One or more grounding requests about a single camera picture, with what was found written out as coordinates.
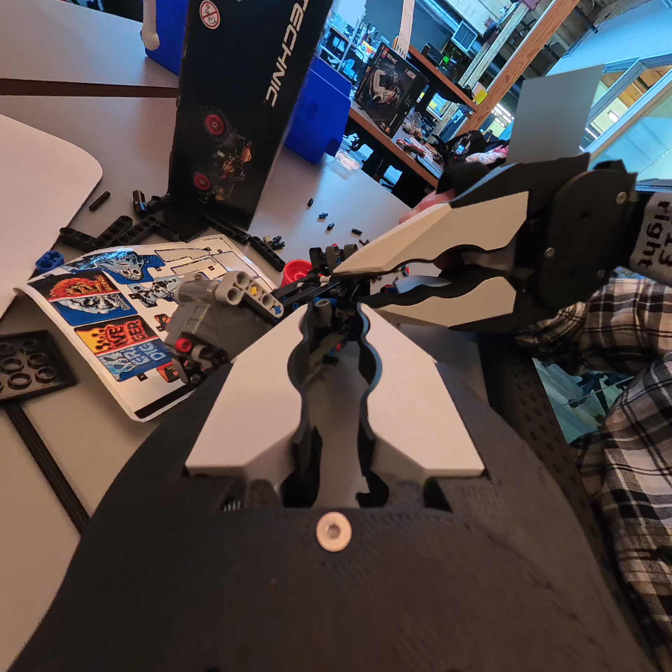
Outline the black toy connector piece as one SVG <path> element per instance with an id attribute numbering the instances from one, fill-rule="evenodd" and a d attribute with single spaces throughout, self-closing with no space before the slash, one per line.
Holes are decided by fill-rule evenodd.
<path id="1" fill-rule="evenodd" d="M 170 197 L 169 194 L 165 194 L 163 196 L 151 196 L 147 198 L 143 191 L 134 189 L 131 193 L 131 201 L 134 215 L 137 218 L 143 219 L 162 212 L 164 207 L 170 203 Z"/>

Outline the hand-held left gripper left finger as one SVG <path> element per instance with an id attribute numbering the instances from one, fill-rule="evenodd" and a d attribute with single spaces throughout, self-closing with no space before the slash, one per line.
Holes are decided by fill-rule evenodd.
<path id="1" fill-rule="evenodd" d="M 313 309 L 299 307 L 235 357 L 185 462 L 191 476 L 267 481 L 285 505 L 312 505 L 321 439 L 306 400 Z"/>

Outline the wooden post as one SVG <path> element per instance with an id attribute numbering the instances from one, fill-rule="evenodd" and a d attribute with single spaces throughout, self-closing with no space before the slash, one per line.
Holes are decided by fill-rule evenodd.
<path id="1" fill-rule="evenodd" d="M 462 134 L 478 130 L 487 119 L 492 109 L 498 105 L 503 96 L 521 77 L 530 63 L 550 40 L 553 33 L 567 19 L 579 1 L 553 1 L 540 16 L 531 31 L 511 55 L 506 65 L 500 70 L 487 89 L 486 97 L 476 106 L 475 111 L 456 130 Z"/>

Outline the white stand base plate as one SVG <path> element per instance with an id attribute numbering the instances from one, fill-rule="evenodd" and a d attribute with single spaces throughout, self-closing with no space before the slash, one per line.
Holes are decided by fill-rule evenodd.
<path id="1" fill-rule="evenodd" d="M 1 315 L 102 175 L 82 148 L 1 115 Z"/>

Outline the black toy set box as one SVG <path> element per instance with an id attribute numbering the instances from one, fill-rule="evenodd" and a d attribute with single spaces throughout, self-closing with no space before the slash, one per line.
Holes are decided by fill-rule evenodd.
<path id="1" fill-rule="evenodd" d="M 167 195 L 247 231 L 331 1 L 190 1 Z"/>

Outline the wooden background desk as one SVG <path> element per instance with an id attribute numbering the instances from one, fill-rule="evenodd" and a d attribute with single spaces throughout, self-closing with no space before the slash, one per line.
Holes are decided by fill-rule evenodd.
<path id="1" fill-rule="evenodd" d="M 354 132 L 363 140 L 364 144 L 371 147 L 375 152 L 382 153 L 382 156 L 390 164 L 402 165 L 404 169 L 409 169 L 414 172 L 425 183 L 435 188 L 438 184 L 438 179 L 422 165 L 416 162 L 405 153 L 396 142 L 390 137 L 386 136 L 365 114 L 365 111 L 354 101 L 350 100 L 349 119 L 347 127 L 352 126 Z"/>

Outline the colourful sticker sheet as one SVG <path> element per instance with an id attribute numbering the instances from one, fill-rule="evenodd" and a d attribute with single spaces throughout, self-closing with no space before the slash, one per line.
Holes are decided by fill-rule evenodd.
<path id="1" fill-rule="evenodd" d="M 222 234 L 191 242 L 105 248 L 27 281 L 18 292 L 40 307 L 133 420 L 146 422 L 189 397 L 165 346 L 173 296 L 187 275 L 219 280 L 247 272 L 278 285 Z"/>

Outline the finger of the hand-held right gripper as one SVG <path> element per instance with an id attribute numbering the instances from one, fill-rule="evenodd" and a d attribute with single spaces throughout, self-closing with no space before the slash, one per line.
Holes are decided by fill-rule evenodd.
<path id="1" fill-rule="evenodd" d="M 468 330 L 469 325 L 510 315 L 517 292 L 500 272 L 470 269 L 460 277 L 411 275 L 397 293 L 378 292 L 361 301 L 361 314 L 392 324 Z"/>
<path id="2" fill-rule="evenodd" d="M 382 275 L 404 263 L 431 262 L 461 246 L 505 248 L 527 214 L 528 192 L 453 208 L 431 206 L 385 232 L 336 266 L 333 275 Z"/>

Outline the toy car chassis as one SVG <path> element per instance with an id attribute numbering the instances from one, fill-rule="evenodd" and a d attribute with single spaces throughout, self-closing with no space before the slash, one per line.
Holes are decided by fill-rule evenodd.
<path id="1" fill-rule="evenodd" d="M 325 365 L 336 365 L 338 352 L 357 340 L 362 329 L 357 304 L 372 293 L 374 280 L 332 279 L 336 266 L 355 252 L 357 245 L 311 248 L 311 274 L 275 290 L 263 289 L 260 279 L 242 270 L 215 280 L 196 274 L 182 279 L 173 291 L 177 307 L 165 340 L 180 380 L 195 389 L 304 306 L 310 326 L 301 386 Z"/>

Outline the black angled toy panel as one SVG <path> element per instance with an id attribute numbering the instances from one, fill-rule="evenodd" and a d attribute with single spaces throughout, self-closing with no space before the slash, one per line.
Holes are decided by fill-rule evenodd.
<path id="1" fill-rule="evenodd" d="M 251 236 L 234 224 L 220 222 L 211 216 L 175 204 L 170 199 L 163 201 L 159 214 L 164 228 L 176 234 L 183 242 L 191 242 L 212 229 L 234 242 L 250 246 L 273 270 L 281 272 L 286 266 L 285 261 L 262 239 Z"/>

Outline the person's right hand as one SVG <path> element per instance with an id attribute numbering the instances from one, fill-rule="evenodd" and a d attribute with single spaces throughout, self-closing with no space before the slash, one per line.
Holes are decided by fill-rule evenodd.
<path id="1" fill-rule="evenodd" d="M 433 191 L 429 195 L 425 196 L 409 213 L 408 216 L 414 216 L 416 214 L 419 214 L 420 212 L 426 210 L 427 208 L 436 206 L 436 205 L 443 205 L 446 203 L 449 203 L 451 200 L 453 200 L 456 197 L 455 191 L 453 189 L 449 189 L 447 191 L 444 191 L 442 193 L 437 193 L 436 191 Z"/>

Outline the dark background toy box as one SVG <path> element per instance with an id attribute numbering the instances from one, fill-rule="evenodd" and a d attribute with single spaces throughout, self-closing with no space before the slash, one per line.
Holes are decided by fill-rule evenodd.
<path id="1" fill-rule="evenodd" d="M 354 101 L 372 123 L 392 138 L 427 86 L 427 78 L 382 43 L 370 59 Z"/>

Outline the black long axle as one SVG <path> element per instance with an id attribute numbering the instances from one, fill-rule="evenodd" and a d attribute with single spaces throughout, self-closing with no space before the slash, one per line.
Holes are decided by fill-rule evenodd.
<path id="1" fill-rule="evenodd" d="M 87 527 L 90 516 L 79 497 L 68 482 L 63 471 L 50 453 L 46 443 L 33 426 L 20 403 L 8 402 L 3 405 L 5 415 L 13 425 L 24 446 L 50 486 L 78 534 Z"/>

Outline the blue storage bin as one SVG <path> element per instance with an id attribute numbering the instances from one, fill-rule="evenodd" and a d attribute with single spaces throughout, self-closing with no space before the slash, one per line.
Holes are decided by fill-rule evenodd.
<path id="1" fill-rule="evenodd" d="M 180 73 L 188 1 L 156 2 L 159 46 L 147 57 L 175 75 Z M 350 84 L 314 55 L 294 108 L 285 146 L 310 163 L 336 156 L 349 119 Z"/>

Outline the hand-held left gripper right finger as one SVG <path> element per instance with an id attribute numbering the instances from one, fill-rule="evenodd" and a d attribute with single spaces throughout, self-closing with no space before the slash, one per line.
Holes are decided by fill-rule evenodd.
<path id="1" fill-rule="evenodd" d="M 438 363 L 371 307 L 361 304 L 357 455 L 368 492 L 360 505 L 385 505 L 401 484 L 417 486 L 430 505 L 438 481 L 478 478 L 485 466 Z"/>

